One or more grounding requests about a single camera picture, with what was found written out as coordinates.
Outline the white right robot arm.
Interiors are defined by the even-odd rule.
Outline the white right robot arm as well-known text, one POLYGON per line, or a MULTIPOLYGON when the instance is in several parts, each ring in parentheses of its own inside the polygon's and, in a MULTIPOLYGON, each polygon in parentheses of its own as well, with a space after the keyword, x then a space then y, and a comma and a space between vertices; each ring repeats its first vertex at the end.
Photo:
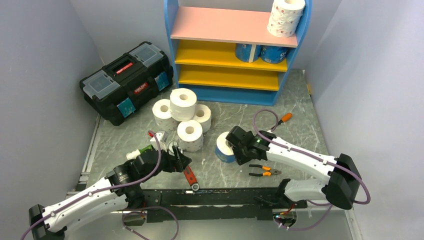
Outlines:
POLYGON ((225 139, 239 165, 251 160, 272 161, 312 176, 308 180, 282 180, 275 194, 276 203, 282 208, 303 200, 326 200, 337 208, 350 210, 356 203, 362 177, 349 155, 319 154, 291 144, 269 131, 253 134, 239 126, 233 127, 225 139))

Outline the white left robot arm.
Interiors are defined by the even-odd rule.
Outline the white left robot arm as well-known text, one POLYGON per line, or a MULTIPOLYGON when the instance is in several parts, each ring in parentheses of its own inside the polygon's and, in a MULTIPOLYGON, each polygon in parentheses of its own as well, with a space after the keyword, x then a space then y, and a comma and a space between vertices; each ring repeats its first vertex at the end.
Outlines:
POLYGON ((59 203, 42 206, 36 204, 28 211, 30 227, 22 239, 31 233, 35 240, 63 240, 68 224, 81 220, 84 214, 96 207, 103 210, 137 210, 146 205, 141 183, 161 172, 182 173, 192 162, 182 150, 156 150, 149 145, 134 158, 113 168, 87 189, 59 203))

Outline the pink patterned paper towel roll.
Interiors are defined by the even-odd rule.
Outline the pink patterned paper towel roll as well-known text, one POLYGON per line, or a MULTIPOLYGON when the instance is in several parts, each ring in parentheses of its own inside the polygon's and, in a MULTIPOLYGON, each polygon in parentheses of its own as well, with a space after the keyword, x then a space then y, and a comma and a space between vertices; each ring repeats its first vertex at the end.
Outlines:
POLYGON ((268 32, 282 38, 294 35, 305 6, 304 0, 274 0, 267 24, 268 32))

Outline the blue roll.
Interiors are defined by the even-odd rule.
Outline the blue roll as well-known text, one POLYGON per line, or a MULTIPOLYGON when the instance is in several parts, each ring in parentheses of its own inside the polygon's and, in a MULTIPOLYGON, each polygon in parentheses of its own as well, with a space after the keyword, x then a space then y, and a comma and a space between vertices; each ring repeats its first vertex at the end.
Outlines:
POLYGON ((244 63, 257 61, 261 54, 262 46, 258 44, 237 43, 235 45, 235 56, 244 63))
POLYGON ((224 163, 233 163, 236 161, 233 149, 226 139, 229 133, 229 131, 223 132, 216 139, 215 155, 224 163))
POLYGON ((287 47, 263 45, 260 58, 269 64, 279 64, 286 58, 288 50, 287 47))

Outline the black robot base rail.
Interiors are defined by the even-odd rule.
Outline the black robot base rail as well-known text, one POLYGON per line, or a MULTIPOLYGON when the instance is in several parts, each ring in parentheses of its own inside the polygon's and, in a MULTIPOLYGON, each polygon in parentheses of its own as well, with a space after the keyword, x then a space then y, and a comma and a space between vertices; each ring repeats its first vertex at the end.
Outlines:
POLYGON ((271 221, 284 209, 305 209, 305 200, 292 202, 277 187, 144 189, 127 210, 164 207, 178 220, 256 219, 271 221))

